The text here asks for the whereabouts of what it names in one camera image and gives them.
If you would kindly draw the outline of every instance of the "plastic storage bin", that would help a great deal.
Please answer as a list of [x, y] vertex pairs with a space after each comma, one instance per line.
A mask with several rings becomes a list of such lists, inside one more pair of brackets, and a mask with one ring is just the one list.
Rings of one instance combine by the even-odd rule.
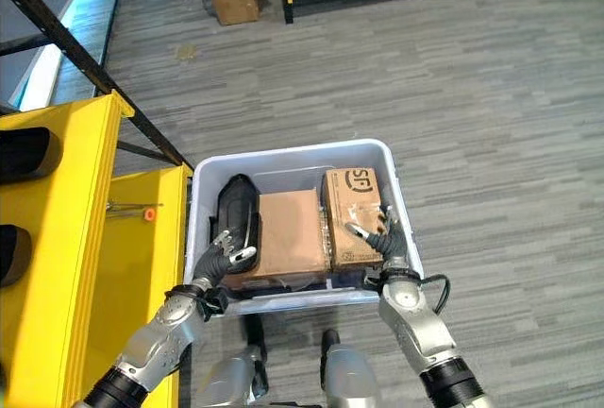
[[[411, 268], [423, 277], [424, 271], [413, 241], [413, 232], [398, 185], [392, 153], [381, 141], [362, 139], [217, 156], [197, 164], [193, 175], [193, 199], [185, 256], [185, 283], [191, 281], [197, 259], [209, 244], [209, 218], [215, 215], [218, 193], [232, 176], [248, 175], [262, 194], [312, 188], [317, 188], [321, 194], [325, 172], [328, 169], [345, 167], [374, 168], [382, 203], [394, 206], [394, 211], [405, 231]], [[377, 300], [378, 294], [373, 291], [355, 287], [333, 288], [331, 279], [328, 278], [326, 287], [321, 290], [232, 300], [226, 314], [245, 315]]]

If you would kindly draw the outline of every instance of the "small cardboard box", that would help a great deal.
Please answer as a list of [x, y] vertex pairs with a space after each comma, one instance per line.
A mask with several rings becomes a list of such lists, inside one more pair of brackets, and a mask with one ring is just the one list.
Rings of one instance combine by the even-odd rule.
[[260, 11], [257, 0], [211, 0], [223, 26], [258, 21]]
[[347, 222], [376, 232], [380, 221], [378, 181], [372, 168], [333, 169], [326, 172], [327, 222], [334, 270], [373, 266], [380, 254], [346, 228]]
[[301, 288], [325, 280], [329, 261], [323, 246], [317, 192], [260, 196], [260, 261], [251, 271], [227, 275], [234, 290]]

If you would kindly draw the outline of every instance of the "metal rod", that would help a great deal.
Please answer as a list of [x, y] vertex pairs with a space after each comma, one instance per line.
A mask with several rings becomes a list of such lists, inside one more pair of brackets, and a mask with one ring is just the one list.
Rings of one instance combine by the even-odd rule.
[[192, 166], [163, 134], [149, 121], [126, 93], [115, 83], [69, 30], [60, 23], [42, 0], [12, 0], [19, 10], [46, 35], [61, 52], [104, 94], [116, 91], [134, 109], [130, 121], [175, 165]]
[[148, 148], [144, 148], [143, 146], [138, 146], [134, 144], [129, 144], [124, 141], [117, 141], [117, 147], [120, 150], [129, 151], [130, 153], [136, 153], [137, 155], [146, 156], [147, 158], [153, 158], [154, 160], [160, 160], [165, 162], [172, 162], [170, 158], [165, 156], [158, 151], [149, 150]]
[[39, 35], [30, 35], [29, 37], [16, 38], [7, 42], [0, 42], [0, 57], [26, 51], [27, 49], [46, 46], [51, 43], [49, 38], [42, 33]]

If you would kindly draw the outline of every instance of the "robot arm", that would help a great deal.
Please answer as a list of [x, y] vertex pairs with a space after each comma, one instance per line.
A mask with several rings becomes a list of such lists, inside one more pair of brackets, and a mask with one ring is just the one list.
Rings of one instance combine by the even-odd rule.
[[[438, 313], [448, 296], [448, 279], [439, 275], [421, 280], [410, 270], [407, 245], [400, 224], [393, 224], [385, 235], [370, 233], [347, 224], [384, 257], [377, 282], [380, 291], [379, 316], [393, 330], [398, 345], [413, 370], [419, 375], [436, 408], [491, 408], [476, 377], [457, 349], [446, 324]], [[445, 280], [445, 290], [437, 307], [428, 306], [422, 289], [428, 281]]]
[[177, 285], [153, 320], [136, 331], [111, 369], [74, 408], [139, 408], [147, 395], [180, 363], [192, 342], [203, 340], [203, 325], [223, 312], [227, 298], [214, 287], [227, 271], [256, 255], [252, 246], [233, 252], [229, 231], [218, 235], [200, 259], [191, 284]]

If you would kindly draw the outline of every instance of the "yellow shelf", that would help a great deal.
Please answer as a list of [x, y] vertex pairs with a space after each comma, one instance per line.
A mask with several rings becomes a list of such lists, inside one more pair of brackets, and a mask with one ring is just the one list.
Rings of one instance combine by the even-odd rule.
[[120, 118], [117, 94], [0, 118], [0, 129], [47, 127], [59, 136], [57, 170], [0, 186], [0, 221], [29, 231], [33, 255], [21, 280], [0, 290], [4, 406], [67, 406], [82, 361]]
[[[109, 199], [117, 203], [161, 203], [155, 222], [142, 215], [108, 217], [94, 285], [90, 331], [83, 365], [70, 400], [85, 395], [109, 369], [127, 338], [151, 320], [164, 292], [182, 281], [186, 166], [115, 178]], [[145, 401], [147, 408], [176, 407], [177, 373]]]

